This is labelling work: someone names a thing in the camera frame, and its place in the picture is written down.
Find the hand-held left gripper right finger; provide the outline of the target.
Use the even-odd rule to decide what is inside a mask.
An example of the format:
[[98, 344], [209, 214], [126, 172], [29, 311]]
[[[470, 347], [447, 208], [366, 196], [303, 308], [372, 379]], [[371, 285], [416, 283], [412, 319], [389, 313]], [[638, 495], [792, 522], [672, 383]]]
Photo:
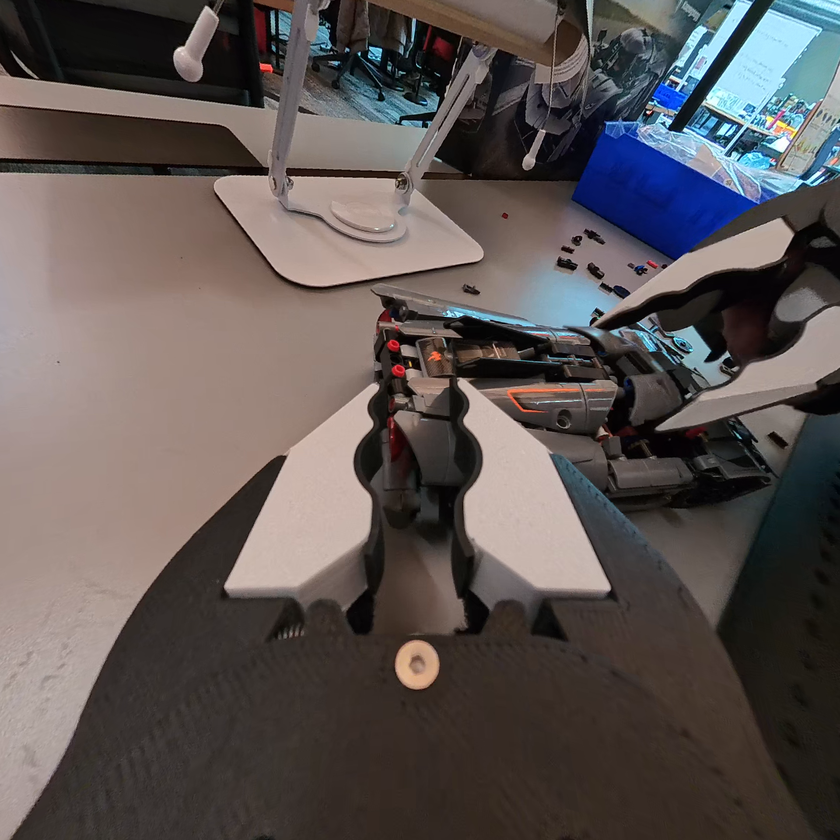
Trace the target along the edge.
[[471, 456], [455, 510], [460, 588], [489, 612], [515, 602], [530, 622], [546, 601], [605, 600], [611, 584], [550, 451], [466, 380], [453, 381], [453, 421]]

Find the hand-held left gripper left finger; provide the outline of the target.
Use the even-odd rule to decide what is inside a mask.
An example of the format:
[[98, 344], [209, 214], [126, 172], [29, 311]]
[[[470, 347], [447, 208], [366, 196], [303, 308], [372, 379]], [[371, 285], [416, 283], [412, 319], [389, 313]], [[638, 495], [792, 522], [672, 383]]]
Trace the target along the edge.
[[303, 608], [328, 600], [347, 610], [367, 589], [373, 501], [354, 457], [373, 430], [376, 393], [368, 385], [288, 450], [225, 582], [228, 597], [290, 598]]

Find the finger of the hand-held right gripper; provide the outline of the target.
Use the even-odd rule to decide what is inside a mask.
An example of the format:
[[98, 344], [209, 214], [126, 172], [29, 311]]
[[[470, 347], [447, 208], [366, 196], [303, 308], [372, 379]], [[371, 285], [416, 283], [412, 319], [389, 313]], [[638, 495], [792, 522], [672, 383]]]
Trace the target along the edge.
[[795, 230], [780, 217], [689, 252], [595, 322], [618, 329], [651, 313], [676, 310], [724, 289], [730, 275], [757, 272], [782, 261]]
[[727, 384], [702, 391], [656, 430], [698, 427], [780, 404], [817, 413], [814, 401], [838, 388], [838, 292], [838, 278], [827, 267], [805, 263], [775, 302], [775, 352], [745, 364]]

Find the grey lego car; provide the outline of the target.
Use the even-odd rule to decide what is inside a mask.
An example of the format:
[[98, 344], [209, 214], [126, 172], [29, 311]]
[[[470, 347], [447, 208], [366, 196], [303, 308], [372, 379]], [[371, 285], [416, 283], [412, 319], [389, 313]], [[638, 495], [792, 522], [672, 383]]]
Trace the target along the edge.
[[705, 507], [771, 483], [737, 418], [655, 431], [708, 383], [640, 323], [562, 329], [388, 285], [372, 292], [383, 307], [374, 377], [389, 394], [383, 506], [396, 528], [413, 522], [422, 490], [444, 517], [465, 480], [450, 423], [455, 375], [622, 511]]

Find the lego set box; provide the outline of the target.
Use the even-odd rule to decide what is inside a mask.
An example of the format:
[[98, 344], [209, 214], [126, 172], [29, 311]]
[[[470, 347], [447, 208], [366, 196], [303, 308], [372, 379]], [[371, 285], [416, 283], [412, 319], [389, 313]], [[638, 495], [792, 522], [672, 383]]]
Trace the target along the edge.
[[499, 50], [437, 158], [480, 180], [579, 180], [605, 124], [640, 116], [708, 6], [591, 2], [590, 64], [557, 85]]

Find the blue storage bin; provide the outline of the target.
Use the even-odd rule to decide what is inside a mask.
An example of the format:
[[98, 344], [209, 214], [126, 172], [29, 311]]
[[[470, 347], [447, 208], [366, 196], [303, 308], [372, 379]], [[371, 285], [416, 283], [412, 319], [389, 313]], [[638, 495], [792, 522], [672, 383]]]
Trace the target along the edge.
[[603, 132], [573, 200], [671, 258], [763, 203], [643, 143]]

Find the clear plastic bag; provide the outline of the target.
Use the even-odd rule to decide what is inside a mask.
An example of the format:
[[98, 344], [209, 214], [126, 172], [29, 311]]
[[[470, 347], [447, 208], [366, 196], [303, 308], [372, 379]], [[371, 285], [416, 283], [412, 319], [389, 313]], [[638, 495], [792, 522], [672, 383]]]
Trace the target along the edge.
[[605, 124], [603, 133], [614, 140], [630, 138], [645, 144], [756, 203], [803, 185], [800, 178], [779, 171], [760, 152], [748, 152], [736, 160], [713, 142], [691, 132], [671, 132], [664, 124], [614, 121]]

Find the black pole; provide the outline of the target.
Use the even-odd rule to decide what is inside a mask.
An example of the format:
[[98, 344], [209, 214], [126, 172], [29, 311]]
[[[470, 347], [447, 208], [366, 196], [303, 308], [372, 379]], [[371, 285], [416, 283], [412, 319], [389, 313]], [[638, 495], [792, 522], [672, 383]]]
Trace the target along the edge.
[[749, 9], [732, 30], [703, 78], [700, 79], [696, 88], [690, 93], [688, 99], [672, 119], [668, 131], [679, 133], [686, 128], [773, 3], [774, 1], [753, 1], [750, 4]]

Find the black perforated chair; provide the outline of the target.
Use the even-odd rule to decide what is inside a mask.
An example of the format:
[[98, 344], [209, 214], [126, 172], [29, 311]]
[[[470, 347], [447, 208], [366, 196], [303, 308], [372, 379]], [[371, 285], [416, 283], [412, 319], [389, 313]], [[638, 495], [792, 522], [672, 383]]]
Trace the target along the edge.
[[839, 420], [805, 421], [718, 625], [770, 755], [839, 838]]

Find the white book stand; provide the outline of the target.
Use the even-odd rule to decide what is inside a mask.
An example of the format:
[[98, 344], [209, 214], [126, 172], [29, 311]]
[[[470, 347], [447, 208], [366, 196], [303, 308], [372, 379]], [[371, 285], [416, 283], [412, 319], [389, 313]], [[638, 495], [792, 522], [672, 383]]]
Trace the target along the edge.
[[394, 180], [297, 176], [287, 163], [320, 2], [293, 4], [267, 176], [230, 175], [217, 198], [283, 279], [329, 288], [474, 264], [482, 247], [421, 194], [431, 161], [500, 49], [536, 64], [592, 52], [593, 2], [383, 2], [461, 35], [472, 48], [413, 156]]

